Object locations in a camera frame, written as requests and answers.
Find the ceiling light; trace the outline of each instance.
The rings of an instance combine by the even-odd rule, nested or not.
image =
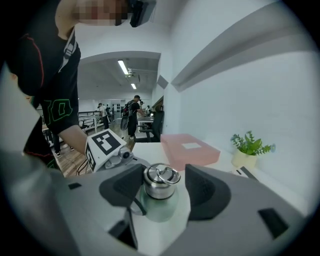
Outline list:
[[[120,67],[122,68],[123,73],[125,75],[129,75],[129,72],[128,72],[127,68],[126,68],[126,65],[125,65],[124,61],[123,60],[118,60],[118,63],[120,65]]]

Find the pink box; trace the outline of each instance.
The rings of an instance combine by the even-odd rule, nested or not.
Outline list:
[[[214,164],[220,156],[219,150],[189,134],[162,134],[161,144],[170,165],[177,171],[183,171],[186,164]]]

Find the black chair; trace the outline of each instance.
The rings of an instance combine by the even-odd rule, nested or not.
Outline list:
[[[164,117],[164,111],[155,112],[151,129],[148,127],[148,125],[138,125],[138,127],[142,128],[140,129],[140,133],[146,133],[146,138],[135,138],[134,141],[136,143],[160,142]]]

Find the flower pot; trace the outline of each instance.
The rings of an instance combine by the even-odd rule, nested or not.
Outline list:
[[[233,155],[231,163],[235,167],[244,166],[247,169],[253,170],[255,168],[257,158],[258,157],[256,155],[248,155],[248,154],[242,153],[239,149],[237,149]]]

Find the artificial plant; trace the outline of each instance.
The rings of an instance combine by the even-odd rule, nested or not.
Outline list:
[[[246,132],[244,138],[240,137],[239,134],[234,134],[231,141],[238,150],[250,156],[262,155],[276,150],[275,144],[263,146],[260,138],[255,140],[251,131]]]

